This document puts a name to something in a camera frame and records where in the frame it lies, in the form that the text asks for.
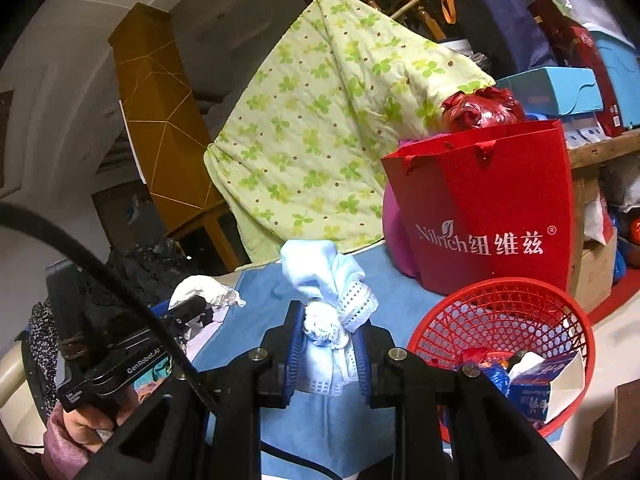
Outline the left hand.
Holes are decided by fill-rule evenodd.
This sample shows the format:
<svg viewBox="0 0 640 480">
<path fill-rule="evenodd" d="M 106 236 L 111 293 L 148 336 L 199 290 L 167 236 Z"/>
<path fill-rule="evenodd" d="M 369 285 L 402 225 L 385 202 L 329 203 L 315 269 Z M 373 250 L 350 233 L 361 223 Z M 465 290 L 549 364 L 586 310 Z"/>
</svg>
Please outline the left hand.
<svg viewBox="0 0 640 480">
<path fill-rule="evenodd" d="M 96 453 L 103 446 L 101 431 L 113 431 L 122 426 L 139 405 L 133 386 L 122 394 L 122 404 L 114 417 L 102 413 L 92 405 L 84 405 L 72 412 L 63 412 L 63 424 L 70 438 L 85 450 Z"/>
</svg>

